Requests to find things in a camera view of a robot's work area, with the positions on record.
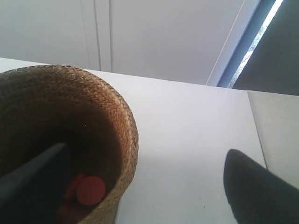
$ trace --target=black object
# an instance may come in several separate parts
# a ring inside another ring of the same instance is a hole
[[[244,153],[228,152],[223,181],[239,224],[299,224],[299,190]]]
[[[55,223],[70,177],[69,153],[61,143],[2,177],[0,223]]]

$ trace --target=woven basket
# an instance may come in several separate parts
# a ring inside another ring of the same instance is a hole
[[[99,77],[68,65],[1,73],[0,177],[56,142],[69,145],[73,175],[81,171],[106,183],[106,197],[80,223],[112,223],[138,157],[125,100]]]

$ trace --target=red object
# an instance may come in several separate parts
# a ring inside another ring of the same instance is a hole
[[[88,214],[88,211],[79,208],[73,203],[62,202],[57,213],[57,221],[59,224],[76,224]]]
[[[105,195],[105,183],[97,176],[89,176],[77,187],[77,199],[83,205],[93,205]]]
[[[65,200],[74,200],[76,198],[76,190],[77,186],[83,181],[83,179],[86,177],[83,173],[77,173],[77,175],[72,179],[70,182],[70,185],[65,193],[64,199]]]

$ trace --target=wicker basket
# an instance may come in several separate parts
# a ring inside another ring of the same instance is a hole
[[[73,175],[98,175],[104,200],[80,223],[112,223],[134,177],[138,133],[127,103],[99,77],[68,65],[0,74],[0,176],[56,142],[69,145]]]

